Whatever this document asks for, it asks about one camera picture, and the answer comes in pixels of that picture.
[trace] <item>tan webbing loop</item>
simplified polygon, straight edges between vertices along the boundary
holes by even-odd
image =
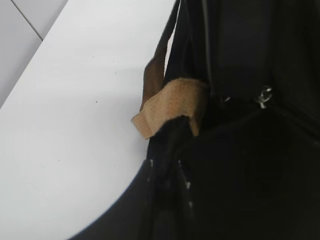
[[[206,91],[206,85],[199,80],[173,80],[144,104],[132,122],[140,134],[148,139],[158,132],[165,122],[186,116],[189,117],[190,128],[196,136],[206,109]]]

